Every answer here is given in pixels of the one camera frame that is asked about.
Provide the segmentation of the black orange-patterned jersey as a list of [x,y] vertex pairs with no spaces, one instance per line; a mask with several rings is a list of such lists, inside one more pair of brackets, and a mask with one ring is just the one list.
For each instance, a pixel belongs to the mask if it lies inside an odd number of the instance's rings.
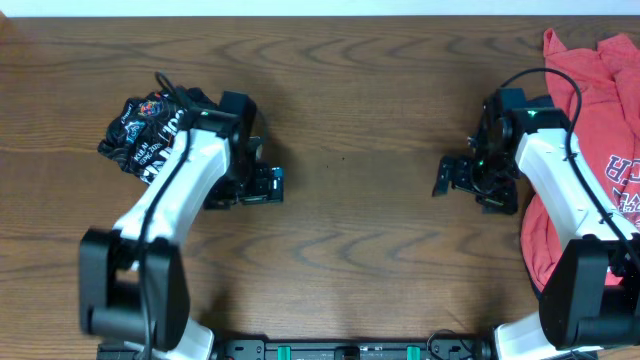
[[171,155],[185,113],[166,90],[129,98],[107,127],[97,151],[122,171],[151,184]]

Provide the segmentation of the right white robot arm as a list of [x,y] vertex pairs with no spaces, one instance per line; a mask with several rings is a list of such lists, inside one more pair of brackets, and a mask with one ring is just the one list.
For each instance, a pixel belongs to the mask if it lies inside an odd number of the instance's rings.
[[539,308],[496,327],[477,359],[562,359],[639,343],[639,233],[600,187],[565,113],[486,114],[473,154],[441,158],[433,193],[459,189],[497,212],[517,209],[525,176],[558,235],[561,256]]

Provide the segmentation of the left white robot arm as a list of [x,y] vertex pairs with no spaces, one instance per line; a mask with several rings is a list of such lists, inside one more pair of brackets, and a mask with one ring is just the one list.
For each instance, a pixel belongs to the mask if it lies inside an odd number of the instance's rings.
[[80,323],[103,338],[99,359],[210,359],[215,333],[190,315],[181,249],[201,210],[280,203],[283,171],[262,162],[262,114],[195,109],[173,152],[109,231],[90,229],[79,252]]

